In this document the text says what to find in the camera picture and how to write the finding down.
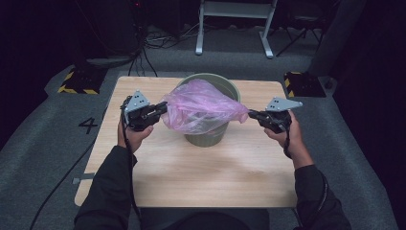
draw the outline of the green bucket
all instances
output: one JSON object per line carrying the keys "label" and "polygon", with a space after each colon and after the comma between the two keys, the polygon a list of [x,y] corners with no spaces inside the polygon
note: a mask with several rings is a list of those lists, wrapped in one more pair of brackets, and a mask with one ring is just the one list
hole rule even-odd
{"label": "green bucket", "polygon": [[[238,89],[236,86],[229,81],[228,79],[221,77],[219,75],[215,74],[208,74],[208,73],[201,73],[201,74],[195,74],[188,76],[181,80],[177,86],[186,84],[191,80],[195,79],[201,79],[209,82],[212,84],[218,91],[220,91],[222,94],[226,95],[227,97],[239,102],[240,96]],[[227,126],[229,123],[226,123],[222,126],[219,126],[212,131],[209,131],[208,133],[205,134],[198,134],[198,135],[190,135],[190,134],[185,134],[186,140],[188,140],[190,143],[192,143],[195,146],[198,147],[211,147],[214,146],[215,144],[219,143],[221,139],[224,136],[224,133],[226,132]]]}

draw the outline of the person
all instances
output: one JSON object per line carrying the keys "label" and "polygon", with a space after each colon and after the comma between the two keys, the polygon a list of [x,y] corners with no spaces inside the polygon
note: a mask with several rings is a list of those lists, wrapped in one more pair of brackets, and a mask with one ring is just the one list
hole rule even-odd
{"label": "person", "polygon": [[[340,200],[329,188],[324,175],[315,166],[302,138],[299,122],[293,112],[290,126],[288,153],[295,169],[295,190],[298,197],[297,213],[303,226],[295,229],[351,229]],[[149,126],[142,132],[127,129],[126,137],[135,152],[153,131]],[[266,135],[283,147],[286,133],[276,134],[271,129]],[[88,197],[75,217],[75,229],[127,229],[131,210],[128,151],[123,127],[119,122],[118,143],[107,155],[96,173]],[[172,229],[250,229],[238,218],[217,212],[196,212],[185,218],[175,219],[163,228]]]}

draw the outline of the person's left hand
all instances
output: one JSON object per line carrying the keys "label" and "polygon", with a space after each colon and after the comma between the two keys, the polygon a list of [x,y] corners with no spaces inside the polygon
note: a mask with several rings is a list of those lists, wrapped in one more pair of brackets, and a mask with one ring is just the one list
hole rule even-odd
{"label": "person's left hand", "polygon": [[[119,121],[119,126],[117,128],[118,131],[118,141],[117,145],[123,148],[126,148],[124,136],[123,136],[123,126],[122,126],[122,120],[120,119]],[[131,151],[134,153],[140,146],[141,143],[143,142],[144,139],[146,139],[149,134],[153,131],[153,126],[148,126],[144,131],[141,132],[136,132],[133,131],[131,128],[127,128],[125,130],[125,135],[129,141],[129,144],[131,145]]]}

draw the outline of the gray floor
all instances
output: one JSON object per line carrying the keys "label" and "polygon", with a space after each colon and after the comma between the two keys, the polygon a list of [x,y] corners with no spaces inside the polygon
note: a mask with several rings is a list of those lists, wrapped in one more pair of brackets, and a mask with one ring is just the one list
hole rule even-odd
{"label": "gray floor", "polygon": [[[288,71],[305,71],[316,50],[311,34],[281,57],[268,59],[259,41],[260,28],[248,31],[206,33],[203,55],[194,54],[196,37],[169,49],[147,49],[147,57],[159,77],[184,78],[193,73],[214,73],[228,79],[283,81]],[[278,52],[287,44],[286,32],[269,37]],[[143,73],[133,66],[131,76],[153,76],[143,58]],[[57,182],[97,136],[102,114],[118,77],[127,76],[129,64],[110,69],[100,95],[59,94],[58,88],[72,66],[55,75],[46,91],[49,98],[18,128],[0,152],[0,229],[29,228],[39,206]],[[327,78],[320,78],[323,83]],[[385,188],[378,180],[340,115],[331,95],[326,98],[293,98],[304,106],[295,110],[304,140],[330,187],[341,199],[353,229],[397,229]],[[95,118],[86,134],[79,124]],[[78,184],[74,177],[84,171],[89,154],[82,158],[46,203],[34,229],[72,229],[78,211],[74,203]],[[269,209],[271,229],[293,229],[290,209]],[[130,229],[138,229],[132,213]]]}

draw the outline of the table top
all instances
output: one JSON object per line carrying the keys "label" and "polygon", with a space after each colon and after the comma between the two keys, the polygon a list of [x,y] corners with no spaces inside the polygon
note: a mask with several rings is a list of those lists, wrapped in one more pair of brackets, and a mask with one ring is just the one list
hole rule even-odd
{"label": "table top", "polygon": [[[180,78],[120,77],[110,99],[84,173],[95,173],[117,145],[120,105],[140,89],[157,104]],[[263,110],[273,97],[284,98],[276,81],[232,80],[241,103]],[[294,207],[294,168],[278,142],[256,120],[230,122],[215,146],[200,148],[160,121],[136,151],[134,196],[139,207]],[[80,206],[92,180],[81,180],[75,197]]]}

